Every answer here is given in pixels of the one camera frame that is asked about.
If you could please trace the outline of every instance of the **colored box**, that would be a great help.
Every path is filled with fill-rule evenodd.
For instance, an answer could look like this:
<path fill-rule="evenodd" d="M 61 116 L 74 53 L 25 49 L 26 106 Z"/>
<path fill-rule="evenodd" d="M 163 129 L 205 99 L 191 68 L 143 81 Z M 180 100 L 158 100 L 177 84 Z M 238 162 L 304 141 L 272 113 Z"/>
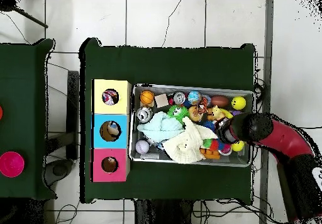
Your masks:
<path fill-rule="evenodd" d="M 130 171 L 130 160 L 127 149 L 93 149 L 94 160 L 92 163 L 93 182 L 125 182 Z M 118 167 L 114 172 L 106 172 L 102 168 L 102 161 L 106 157 L 114 158 Z"/>
<path fill-rule="evenodd" d="M 101 126 L 106 121 L 115 121 L 121 128 L 121 134 L 113 142 L 105 141 L 100 134 Z M 94 148 L 128 148 L 128 137 L 129 137 L 129 115 L 94 115 L 94 128 L 92 128 L 92 135 L 94 135 Z"/>
<path fill-rule="evenodd" d="M 127 81 L 94 79 L 94 113 L 128 114 L 131 106 L 131 84 Z M 112 106 L 103 102 L 103 92 L 114 89 L 118 92 L 118 102 Z"/>

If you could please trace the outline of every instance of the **circular hole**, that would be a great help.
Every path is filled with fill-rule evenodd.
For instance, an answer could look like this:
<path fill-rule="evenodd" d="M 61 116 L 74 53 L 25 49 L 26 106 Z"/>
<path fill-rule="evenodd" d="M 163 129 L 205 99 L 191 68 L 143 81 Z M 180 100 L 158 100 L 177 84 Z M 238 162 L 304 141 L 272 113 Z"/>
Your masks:
<path fill-rule="evenodd" d="M 118 92 L 114 89 L 106 89 L 102 93 L 102 100 L 104 104 L 107 104 L 108 106 L 112 106 L 118 102 L 119 96 Z"/>
<path fill-rule="evenodd" d="M 118 169 L 118 161 L 114 157 L 106 157 L 102 160 L 102 169 L 107 173 L 113 173 Z"/>
<path fill-rule="evenodd" d="M 99 134 L 103 140 L 113 142 L 121 135 L 121 127 L 115 121 L 105 121 L 99 129 Z"/>

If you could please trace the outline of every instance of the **gray bin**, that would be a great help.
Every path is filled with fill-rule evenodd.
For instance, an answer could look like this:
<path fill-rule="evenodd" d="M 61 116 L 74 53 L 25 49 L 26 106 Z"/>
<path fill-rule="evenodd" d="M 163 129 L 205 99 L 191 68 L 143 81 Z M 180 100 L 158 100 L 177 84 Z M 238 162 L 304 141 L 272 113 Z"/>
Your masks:
<path fill-rule="evenodd" d="M 165 86 L 165 85 L 155 85 L 151 84 L 147 86 L 146 84 L 135 84 L 132 91 L 132 107 L 131 107 L 131 122 L 130 122 L 130 142 L 129 142 L 129 156 L 134 161 L 145 161 L 145 162 L 164 162 L 164 163 L 174 163 L 177 162 L 170 159 L 164 152 L 151 146 L 147 156 L 143 159 L 141 155 L 136 152 L 135 145 L 137 141 L 144 139 L 142 132 L 137 130 L 139 124 L 136 118 L 136 111 L 140 108 L 140 94 L 144 90 L 149 90 L 154 92 L 157 96 L 159 94 L 170 94 L 177 91 L 183 93 L 189 93 L 190 91 L 198 91 L 201 94 L 207 94 L 209 96 L 222 95 L 226 96 L 230 101 L 235 96 L 243 96 L 246 99 L 246 107 L 242 110 L 243 112 L 255 112 L 255 100 L 256 95 L 251 91 L 241 91 L 241 90 L 226 90 L 226 89 L 211 89 L 211 88 L 196 88 L 196 87 L 181 87 L 181 86 Z M 153 113 L 158 113 L 160 111 L 168 112 L 169 106 L 164 106 L 163 108 L 152 108 Z M 226 110 L 233 110 L 231 104 L 225 107 Z M 230 155 L 220 155 L 220 159 L 204 159 L 198 162 L 194 162 L 189 165 L 224 165 L 233 167 L 246 167 L 251 164 L 251 153 L 252 147 L 245 145 L 244 149 L 240 152 L 232 152 Z"/>

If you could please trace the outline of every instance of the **yellow box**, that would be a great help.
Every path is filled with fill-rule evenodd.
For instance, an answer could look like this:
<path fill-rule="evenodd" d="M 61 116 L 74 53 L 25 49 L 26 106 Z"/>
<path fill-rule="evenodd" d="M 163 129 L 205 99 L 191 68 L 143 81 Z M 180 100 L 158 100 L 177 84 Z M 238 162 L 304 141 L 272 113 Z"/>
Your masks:
<path fill-rule="evenodd" d="M 95 114 L 125 115 L 130 113 L 132 86 L 128 81 L 115 81 L 104 79 L 94 79 L 93 81 Z M 118 102 L 111 106 L 103 101 L 103 92 L 108 89 L 115 90 L 118 93 Z"/>

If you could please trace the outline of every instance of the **light blue cloth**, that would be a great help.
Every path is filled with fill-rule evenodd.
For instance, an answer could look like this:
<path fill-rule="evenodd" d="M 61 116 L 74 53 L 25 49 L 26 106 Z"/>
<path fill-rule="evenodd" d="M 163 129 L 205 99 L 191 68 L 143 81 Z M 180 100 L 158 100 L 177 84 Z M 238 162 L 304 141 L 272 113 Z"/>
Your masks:
<path fill-rule="evenodd" d="M 164 112 L 158 112 L 148 123 L 139 124 L 138 130 L 159 143 L 177 136 L 184 131 L 184 128 L 175 118 L 170 118 Z"/>

